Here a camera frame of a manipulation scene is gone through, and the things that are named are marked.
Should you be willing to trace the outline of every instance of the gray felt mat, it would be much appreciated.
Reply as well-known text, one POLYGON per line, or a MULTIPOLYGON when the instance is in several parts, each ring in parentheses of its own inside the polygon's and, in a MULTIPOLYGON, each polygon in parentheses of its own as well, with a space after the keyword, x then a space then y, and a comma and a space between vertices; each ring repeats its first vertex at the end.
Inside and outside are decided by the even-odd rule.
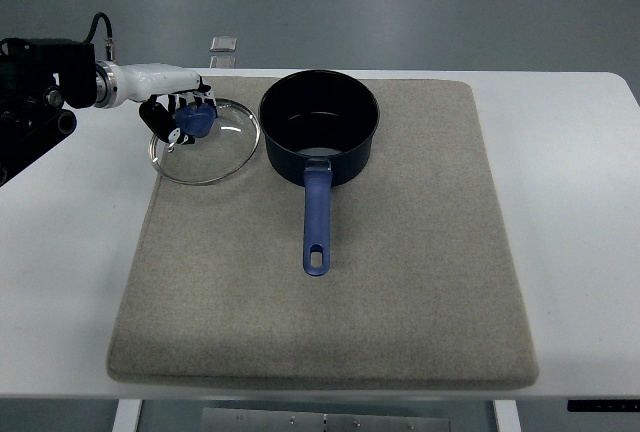
MULTIPOLYGON (((216 78, 255 112, 275 79, 216 78)), ((468 85, 364 81, 371 158, 302 270, 304 189, 264 144, 229 180, 159 179, 108 357, 116 380, 249 389, 518 388, 537 376, 468 85)))

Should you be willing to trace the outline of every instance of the metal bracket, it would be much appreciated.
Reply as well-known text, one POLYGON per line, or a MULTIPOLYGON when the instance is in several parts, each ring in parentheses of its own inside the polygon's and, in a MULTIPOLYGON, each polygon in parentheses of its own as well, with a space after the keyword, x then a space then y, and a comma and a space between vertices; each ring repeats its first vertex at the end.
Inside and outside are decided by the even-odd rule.
POLYGON ((236 50, 237 37, 214 37, 211 41, 211 52, 233 52, 236 50))

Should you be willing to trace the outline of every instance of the gray floor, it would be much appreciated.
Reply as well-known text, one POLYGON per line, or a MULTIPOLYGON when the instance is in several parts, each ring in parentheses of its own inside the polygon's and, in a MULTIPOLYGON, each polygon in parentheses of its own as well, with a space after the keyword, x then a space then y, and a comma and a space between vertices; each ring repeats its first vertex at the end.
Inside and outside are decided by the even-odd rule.
MULTIPOLYGON (((608 71, 624 77, 640 98, 639 3, 0 0, 0 38, 81 40, 94 13, 104 11, 113 22, 121 64, 166 62, 206 67, 211 38, 233 35, 238 37, 238 68, 608 71)), ((551 407, 560 410, 562 403, 551 407)), ((74 404, 81 403, 61 407, 66 407, 69 416, 77 411, 78 417, 84 417, 86 404, 74 404)), ((92 405, 102 407, 98 402, 92 405)), ((0 410, 7 406, 22 410, 19 403, 6 401, 0 403, 0 410)), ((527 410, 534 417, 553 416, 544 407, 527 410)), ((526 420, 536 423, 536 419, 526 420)), ((576 425, 564 430, 582 429, 576 425)))

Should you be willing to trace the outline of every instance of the black cable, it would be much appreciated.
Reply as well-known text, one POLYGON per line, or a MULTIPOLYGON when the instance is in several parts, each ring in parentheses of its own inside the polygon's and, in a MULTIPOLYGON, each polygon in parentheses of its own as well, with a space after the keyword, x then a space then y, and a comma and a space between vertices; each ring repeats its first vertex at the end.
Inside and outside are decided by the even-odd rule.
POLYGON ((107 38, 113 38, 113 30, 111 30, 111 21, 107 14, 104 12, 98 12, 93 16, 93 21, 91 22, 91 30, 89 30, 89 35, 84 39, 84 42, 91 42, 93 40, 93 36, 96 34, 96 29, 98 28, 98 21, 102 19, 104 20, 104 25, 107 27, 107 38))

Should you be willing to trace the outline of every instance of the handle hole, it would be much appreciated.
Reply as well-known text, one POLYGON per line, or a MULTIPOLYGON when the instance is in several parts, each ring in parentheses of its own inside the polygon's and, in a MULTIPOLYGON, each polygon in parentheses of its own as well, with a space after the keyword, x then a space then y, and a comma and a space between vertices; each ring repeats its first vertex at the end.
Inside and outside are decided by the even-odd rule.
POLYGON ((322 267, 322 246, 315 244, 311 246, 311 267, 318 269, 322 267))

